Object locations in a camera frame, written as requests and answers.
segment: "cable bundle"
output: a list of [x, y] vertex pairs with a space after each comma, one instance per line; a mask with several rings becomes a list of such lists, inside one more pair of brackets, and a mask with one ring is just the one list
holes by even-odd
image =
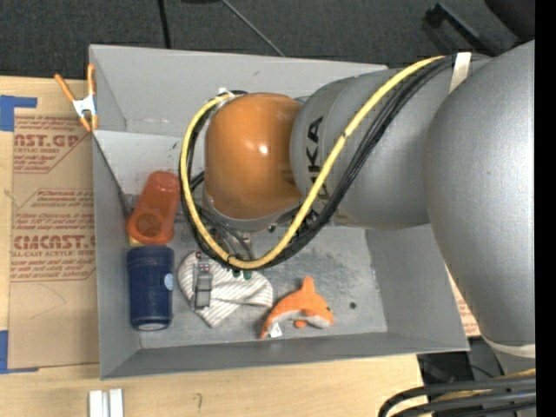
[[[378, 417], [414, 417], [423, 413], [436, 415], [441, 411], [451, 411], [450, 417], [472, 417], [519, 411], [536, 406], [536, 384], [536, 371], [531, 369], [486, 381], [456, 381], [416, 387], [388, 399]], [[405, 400], [438, 394], [442, 395], [430, 403], [388, 414]]]

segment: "white cloth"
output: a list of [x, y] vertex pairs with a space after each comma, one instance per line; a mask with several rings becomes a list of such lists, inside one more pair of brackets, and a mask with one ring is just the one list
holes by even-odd
[[[192, 301], [195, 295], [196, 271], [197, 258], [193, 252], [185, 257], [177, 271], [178, 284], [189, 301]], [[226, 270], [218, 262], [210, 260], [210, 274], [213, 276], [210, 306], [196, 312], [212, 328], [219, 326], [242, 304], [272, 307], [272, 285], [260, 273], [254, 272], [250, 280], [243, 279], [243, 276], [235, 278], [231, 270]]]

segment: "blue cylindrical container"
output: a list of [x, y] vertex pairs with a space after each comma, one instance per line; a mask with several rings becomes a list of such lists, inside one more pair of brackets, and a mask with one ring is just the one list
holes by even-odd
[[167, 328], [172, 320], [174, 250], [166, 246], [132, 248], [126, 257], [131, 326]]

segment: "orange plastic bottle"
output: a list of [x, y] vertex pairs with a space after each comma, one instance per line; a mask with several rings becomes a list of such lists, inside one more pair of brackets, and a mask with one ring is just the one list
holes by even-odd
[[141, 244], [170, 242], [174, 237], [175, 212], [179, 203], [179, 178], [169, 171], [152, 173], [128, 218], [127, 232]]

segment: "gray carpet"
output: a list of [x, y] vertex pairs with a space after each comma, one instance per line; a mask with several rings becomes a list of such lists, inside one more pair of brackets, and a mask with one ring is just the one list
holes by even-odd
[[[516, 37], [483, 0], [228, 0], [286, 56], [398, 66], [469, 49], [449, 25], [422, 25], [448, 4], [502, 49]], [[171, 46], [275, 56], [220, 0], [164, 0]], [[0, 0], [0, 73], [83, 78], [91, 43], [164, 48], [157, 0]]]

